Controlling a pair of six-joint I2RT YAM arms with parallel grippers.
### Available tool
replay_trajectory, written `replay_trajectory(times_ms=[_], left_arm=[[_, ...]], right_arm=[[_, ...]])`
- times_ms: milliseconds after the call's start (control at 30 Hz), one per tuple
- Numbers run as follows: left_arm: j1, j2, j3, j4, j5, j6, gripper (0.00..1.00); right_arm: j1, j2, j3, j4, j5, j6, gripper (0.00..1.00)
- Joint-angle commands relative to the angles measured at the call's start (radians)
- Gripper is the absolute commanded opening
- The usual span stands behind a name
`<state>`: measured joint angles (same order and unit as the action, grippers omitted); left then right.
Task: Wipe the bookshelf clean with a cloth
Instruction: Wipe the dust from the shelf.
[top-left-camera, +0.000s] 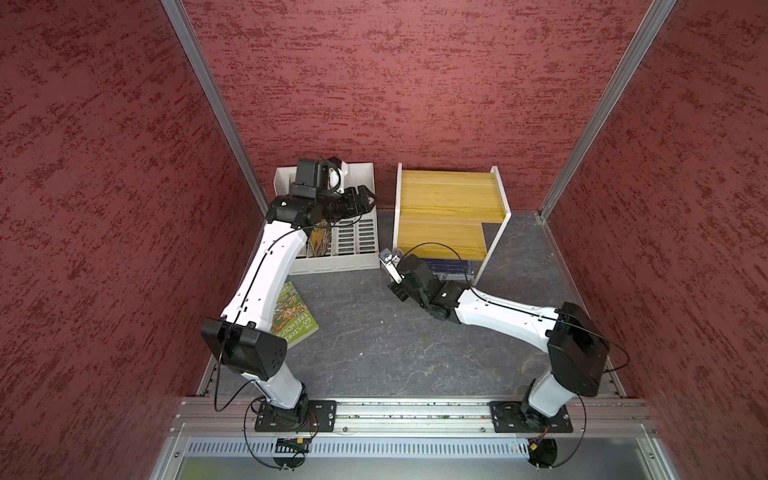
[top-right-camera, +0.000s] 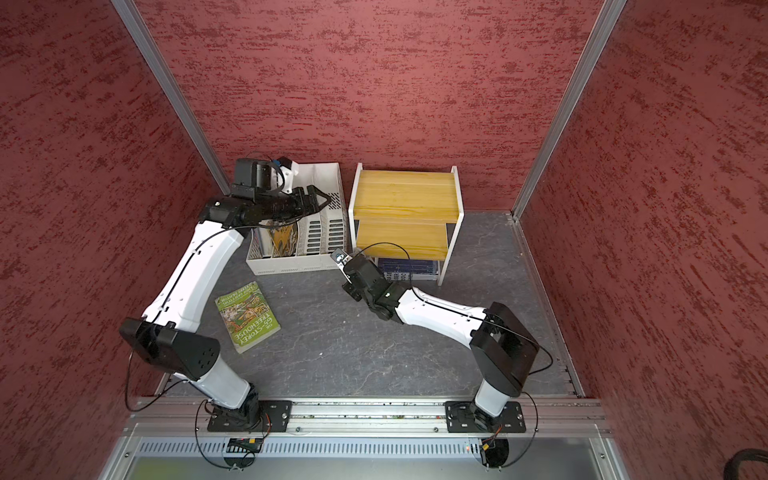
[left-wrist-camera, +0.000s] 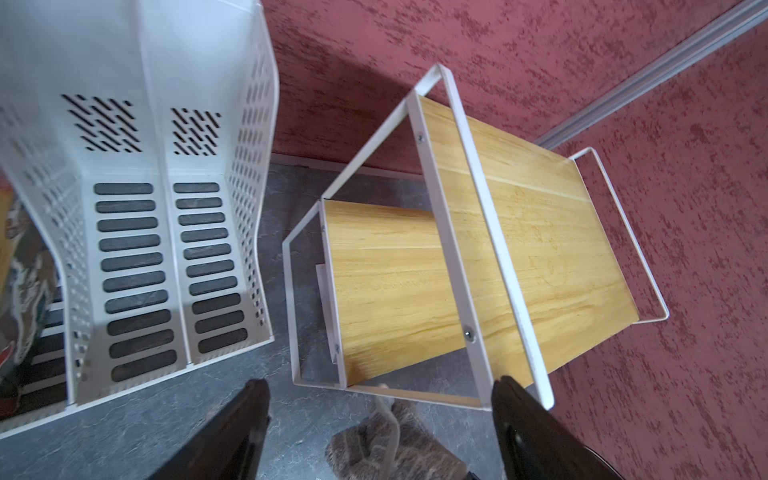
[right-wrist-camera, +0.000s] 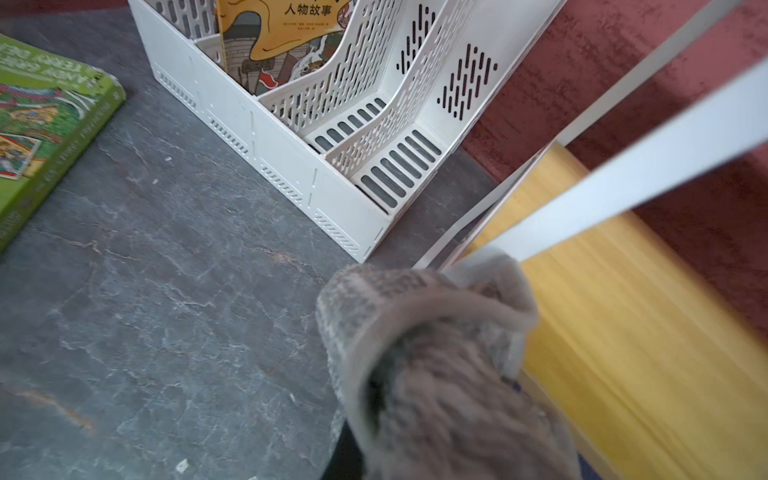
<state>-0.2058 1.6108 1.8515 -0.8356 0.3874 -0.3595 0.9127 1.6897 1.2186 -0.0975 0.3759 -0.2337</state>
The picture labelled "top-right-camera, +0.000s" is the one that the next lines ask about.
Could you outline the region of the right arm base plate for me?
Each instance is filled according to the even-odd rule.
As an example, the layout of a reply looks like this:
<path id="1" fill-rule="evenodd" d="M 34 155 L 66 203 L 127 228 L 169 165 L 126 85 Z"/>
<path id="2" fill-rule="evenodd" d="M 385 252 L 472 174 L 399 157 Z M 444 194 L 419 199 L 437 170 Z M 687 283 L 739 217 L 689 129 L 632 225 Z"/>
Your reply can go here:
<path id="1" fill-rule="evenodd" d="M 450 433 L 525 433 L 526 424 L 519 402 L 508 402 L 498 416 L 491 416 L 473 402 L 444 403 Z"/>

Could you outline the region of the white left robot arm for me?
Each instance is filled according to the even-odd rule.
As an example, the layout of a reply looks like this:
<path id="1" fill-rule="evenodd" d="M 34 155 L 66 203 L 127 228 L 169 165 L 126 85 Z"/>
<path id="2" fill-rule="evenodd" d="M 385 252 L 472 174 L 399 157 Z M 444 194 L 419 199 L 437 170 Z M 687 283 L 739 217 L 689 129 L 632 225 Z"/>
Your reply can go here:
<path id="1" fill-rule="evenodd" d="M 207 201 L 166 285 L 140 318 L 125 319 L 119 329 L 134 356 L 203 393 L 214 419 L 232 428 L 261 423 L 258 393 L 221 357 L 219 341 L 199 334 L 202 313 L 249 232 L 293 226 L 331 203 L 312 180 L 311 166 L 286 157 L 238 159 L 229 193 Z"/>

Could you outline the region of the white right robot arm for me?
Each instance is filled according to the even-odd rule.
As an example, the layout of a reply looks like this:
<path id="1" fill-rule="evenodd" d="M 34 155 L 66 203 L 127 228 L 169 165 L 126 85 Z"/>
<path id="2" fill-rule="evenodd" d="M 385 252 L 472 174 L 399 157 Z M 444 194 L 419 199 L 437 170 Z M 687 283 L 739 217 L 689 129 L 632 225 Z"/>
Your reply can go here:
<path id="1" fill-rule="evenodd" d="M 471 351 L 482 375 L 470 404 L 479 428 L 488 431 L 508 401 L 523 393 L 541 346 L 508 307 L 463 306 L 390 281 L 361 253 L 338 249 L 331 258 L 346 278 L 347 294 L 379 319 L 433 331 Z"/>

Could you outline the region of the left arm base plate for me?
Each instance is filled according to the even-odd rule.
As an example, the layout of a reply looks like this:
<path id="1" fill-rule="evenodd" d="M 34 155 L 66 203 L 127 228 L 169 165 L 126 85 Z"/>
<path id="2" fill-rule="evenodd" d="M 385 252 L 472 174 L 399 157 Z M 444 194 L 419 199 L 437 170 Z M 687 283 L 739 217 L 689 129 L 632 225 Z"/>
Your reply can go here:
<path id="1" fill-rule="evenodd" d="M 291 418 L 293 403 L 289 400 L 246 402 L 239 409 L 215 405 L 207 425 L 212 433 L 284 433 Z"/>

